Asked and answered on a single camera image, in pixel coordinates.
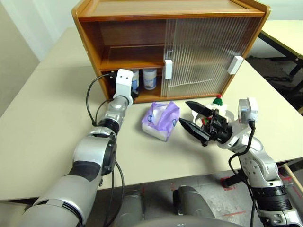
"bottle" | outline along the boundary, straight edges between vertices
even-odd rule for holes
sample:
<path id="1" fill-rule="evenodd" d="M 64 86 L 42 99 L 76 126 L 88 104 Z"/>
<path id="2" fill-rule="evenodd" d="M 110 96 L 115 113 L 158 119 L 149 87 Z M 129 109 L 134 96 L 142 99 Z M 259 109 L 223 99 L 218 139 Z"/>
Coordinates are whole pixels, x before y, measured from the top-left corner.
<path id="1" fill-rule="evenodd" d="M 137 90 L 139 87 L 139 70 L 132 70 L 134 73 L 133 79 L 132 79 L 132 90 Z"/>
<path id="2" fill-rule="evenodd" d="M 153 90 L 157 84 L 157 69 L 143 69 L 144 88 Z"/>

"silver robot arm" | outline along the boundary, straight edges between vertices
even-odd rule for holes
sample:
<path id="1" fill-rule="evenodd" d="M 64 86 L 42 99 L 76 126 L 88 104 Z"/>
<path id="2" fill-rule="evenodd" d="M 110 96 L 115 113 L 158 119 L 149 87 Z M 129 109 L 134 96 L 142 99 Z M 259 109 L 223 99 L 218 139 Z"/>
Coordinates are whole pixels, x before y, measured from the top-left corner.
<path id="1" fill-rule="evenodd" d="M 229 124 L 219 115 L 218 110 L 210 110 L 192 101 L 186 103 L 197 113 L 211 117 L 207 125 L 201 128 L 180 118 L 181 125 L 191 135 L 199 139 L 203 146 L 214 140 L 222 149 L 228 149 L 239 155 L 241 167 L 248 179 L 247 184 L 250 186 L 252 196 L 256 199 L 257 212 L 264 226 L 303 227 L 298 212 L 292 207 L 278 175 L 277 165 L 265 152 L 262 143 L 253 137 L 249 150 L 244 152 L 249 143 L 250 126 L 254 127 L 254 123 L 257 122 L 256 100 L 241 99 L 238 109 L 239 118 Z"/>
<path id="2" fill-rule="evenodd" d="M 117 134 L 133 103 L 132 77 L 129 70 L 118 71 L 114 100 L 98 126 L 77 145 L 70 172 L 23 214 L 19 227 L 85 226 L 102 176 L 115 166 Z"/>
<path id="3" fill-rule="evenodd" d="M 232 136 L 223 144 L 217 142 L 218 146 L 235 154 L 244 152 L 249 141 L 248 124 L 249 121 L 257 122 L 257 112 L 255 99 L 240 100 L 239 119 L 230 124 Z M 303 227 L 297 210 L 289 201 L 275 161 L 265 152 L 258 139 L 252 138 L 248 152 L 239 155 L 239 161 L 247 176 L 253 197 L 257 201 L 257 212 L 261 222 L 265 226 Z"/>

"transparent door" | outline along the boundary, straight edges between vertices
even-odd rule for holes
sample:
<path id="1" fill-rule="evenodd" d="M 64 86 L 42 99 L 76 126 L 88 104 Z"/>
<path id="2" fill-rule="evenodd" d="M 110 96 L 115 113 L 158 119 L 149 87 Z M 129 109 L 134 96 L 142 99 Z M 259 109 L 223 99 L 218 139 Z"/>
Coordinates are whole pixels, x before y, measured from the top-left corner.
<path id="1" fill-rule="evenodd" d="M 248 46 L 260 17 L 168 19 L 164 59 L 173 61 L 172 79 L 162 77 L 161 96 L 221 93 L 235 55 Z"/>

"cabinet shelf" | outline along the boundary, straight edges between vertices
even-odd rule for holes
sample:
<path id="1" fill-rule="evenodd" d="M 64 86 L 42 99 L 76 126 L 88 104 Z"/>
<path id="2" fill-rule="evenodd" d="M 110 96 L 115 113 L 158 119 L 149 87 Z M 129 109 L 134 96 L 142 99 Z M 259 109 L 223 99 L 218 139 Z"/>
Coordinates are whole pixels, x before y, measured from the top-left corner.
<path id="1" fill-rule="evenodd" d="M 146 90 L 141 88 L 139 97 L 136 98 L 135 103 L 146 103 L 158 100 L 161 97 L 161 86 L 156 86 L 154 90 Z"/>
<path id="2" fill-rule="evenodd" d="M 163 52 L 164 45 L 106 47 L 100 71 L 162 68 Z"/>

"wall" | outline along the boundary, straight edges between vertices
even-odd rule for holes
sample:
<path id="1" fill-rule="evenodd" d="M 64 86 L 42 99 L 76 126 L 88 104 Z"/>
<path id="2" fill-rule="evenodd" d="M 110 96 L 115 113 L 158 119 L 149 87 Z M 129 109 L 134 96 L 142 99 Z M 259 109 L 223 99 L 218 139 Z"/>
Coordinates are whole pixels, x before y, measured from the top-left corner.
<path id="1" fill-rule="evenodd" d="M 271 7 L 268 20 L 303 20 L 303 0 L 259 0 Z M 248 56 L 259 58 L 283 56 L 263 40 L 257 38 Z"/>
<path id="2" fill-rule="evenodd" d="M 20 33 L 41 61 L 67 27 L 80 0 L 0 0 Z"/>
<path id="3" fill-rule="evenodd" d="M 42 60 L 63 31 L 74 26 L 71 9 L 80 0 L 0 0 L 39 60 Z M 259 0 L 271 6 L 269 20 L 303 20 L 303 0 Z M 280 55 L 257 40 L 251 55 Z"/>
<path id="4" fill-rule="evenodd" d="M 0 3 L 0 117 L 39 60 Z"/>

